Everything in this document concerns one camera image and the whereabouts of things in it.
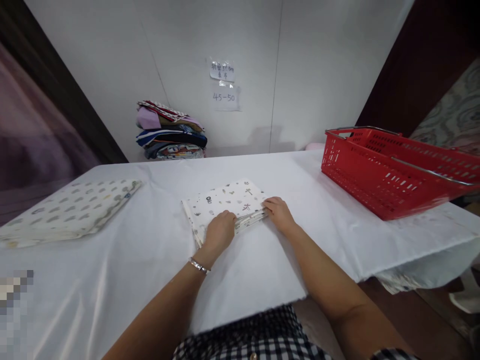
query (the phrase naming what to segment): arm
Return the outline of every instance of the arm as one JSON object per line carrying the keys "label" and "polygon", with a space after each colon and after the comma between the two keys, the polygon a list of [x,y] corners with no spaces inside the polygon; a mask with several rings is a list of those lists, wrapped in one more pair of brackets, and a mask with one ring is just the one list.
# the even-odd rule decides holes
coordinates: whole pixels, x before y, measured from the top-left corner
{"label": "arm", "polygon": [[[212,220],[193,259],[211,269],[234,237],[237,218],[224,211]],[[103,360],[171,359],[187,333],[205,274],[187,263],[126,328]]]}
{"label": "arm", "polygon": [[263,205],[293,247],[308,292],[330,321],[346,359],[368,359],[384,348],[413,353],[375,303],[295,223],[285,201],[272,197]]}

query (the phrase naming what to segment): dark wooden door frame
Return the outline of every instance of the dark wooden door frame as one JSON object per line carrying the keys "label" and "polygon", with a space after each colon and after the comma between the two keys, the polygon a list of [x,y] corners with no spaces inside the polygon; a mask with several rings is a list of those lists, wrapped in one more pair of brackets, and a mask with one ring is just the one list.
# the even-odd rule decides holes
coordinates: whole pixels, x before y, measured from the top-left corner
{"label": "dark wooden door frame", "polygon": [[479,56],[476,3],[415,1],[357,126],[412,134]]}

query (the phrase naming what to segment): gingham clothing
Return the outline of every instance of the gingham clothing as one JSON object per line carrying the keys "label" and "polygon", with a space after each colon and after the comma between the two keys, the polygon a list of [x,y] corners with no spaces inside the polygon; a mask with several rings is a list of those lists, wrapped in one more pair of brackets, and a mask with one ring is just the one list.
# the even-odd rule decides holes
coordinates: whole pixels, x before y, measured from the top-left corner
{"label": "gingham clothing", "polygon": [[[190,359],[320,359],[332,358],[312,344],[291,305],[186,338],[173,353],[175,360]],[[398,349],[383,349],[372,360],[414,360]]]}

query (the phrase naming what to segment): person's left hand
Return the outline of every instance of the person's left hand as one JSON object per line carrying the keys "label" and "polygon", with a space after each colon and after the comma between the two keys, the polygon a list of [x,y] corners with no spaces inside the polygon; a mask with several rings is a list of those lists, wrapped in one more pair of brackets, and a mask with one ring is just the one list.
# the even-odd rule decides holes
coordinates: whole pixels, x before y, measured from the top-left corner
{"label": "person's left hand", "polygon": [[205,243],[193,257],[195,261],[210,269],[232,242],[235,236],[236,221],[235,214],[228,210],[218,214],[208,225]]}

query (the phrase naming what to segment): white wall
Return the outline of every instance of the white wall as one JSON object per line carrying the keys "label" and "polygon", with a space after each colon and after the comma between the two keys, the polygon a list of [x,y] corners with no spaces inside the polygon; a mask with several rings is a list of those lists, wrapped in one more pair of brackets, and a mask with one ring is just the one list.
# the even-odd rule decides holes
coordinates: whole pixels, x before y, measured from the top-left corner
{"label": "white wall", "polygon": [[283,0],[270,152],[353,126],[413,0]]}
{"label": "white wall", "polygon": [[[26,0],[131,161],[136,101],[198,118],[208,155],[292,151],[355,124],[413,0]],[[242,112],[209,108],[234,60]]]}
{"label": "white wall", "polygon": [[132,0],[26,0],[51,43],[130,162],[137,101],[167,102]]}

